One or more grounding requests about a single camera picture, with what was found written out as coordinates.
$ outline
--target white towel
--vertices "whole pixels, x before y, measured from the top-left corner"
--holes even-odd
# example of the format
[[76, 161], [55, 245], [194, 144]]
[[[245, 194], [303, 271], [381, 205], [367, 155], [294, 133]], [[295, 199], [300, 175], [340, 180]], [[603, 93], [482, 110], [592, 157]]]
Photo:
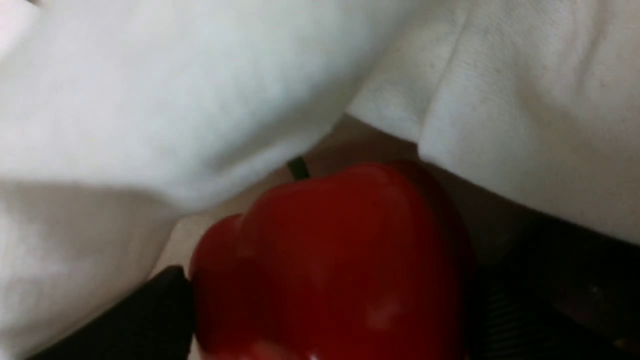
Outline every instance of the white towel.
[[[0, 26], [21, 1], [0, 0]], [[56, 0], [25, 37], [12, 20], [0, 359], [110, 306], [174, 219], [345, 110], [491, 191], [640, 240], [639, 20], [634, 0]]]

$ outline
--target black plastic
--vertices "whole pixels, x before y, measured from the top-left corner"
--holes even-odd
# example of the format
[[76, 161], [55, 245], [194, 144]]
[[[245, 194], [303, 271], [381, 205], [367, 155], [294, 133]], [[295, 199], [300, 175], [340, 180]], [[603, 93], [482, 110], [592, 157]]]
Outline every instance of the black plastic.
[[171, 266], [29, 360], [186, 360], [194, 319], [191, 285], [181, 267]]
[[479, 274], [470, 311], [472, 360], [631, 360], [611, 342], [531, 294]]

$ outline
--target red bell pepper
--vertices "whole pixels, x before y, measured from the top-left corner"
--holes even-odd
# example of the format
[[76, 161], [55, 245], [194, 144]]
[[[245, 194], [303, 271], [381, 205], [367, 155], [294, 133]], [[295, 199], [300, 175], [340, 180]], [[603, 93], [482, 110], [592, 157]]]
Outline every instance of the red bell pepper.
[[417, 164], [285, 184], [196, 248], [197, 340], [205, 360], [460, 360], [473, 264]]

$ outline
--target green stem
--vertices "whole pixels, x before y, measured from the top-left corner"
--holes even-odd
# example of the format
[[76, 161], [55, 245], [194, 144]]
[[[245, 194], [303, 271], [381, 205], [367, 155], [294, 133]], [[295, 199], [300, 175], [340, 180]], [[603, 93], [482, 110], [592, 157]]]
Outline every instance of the green stem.
[[305, 180], [311, 177], [309, 175], [307, 164], [302, 157], [291, 160], [287, 163], [287, 167], [289, 168], [291, 176], [293, 176], [293, 179], [296, 181]]

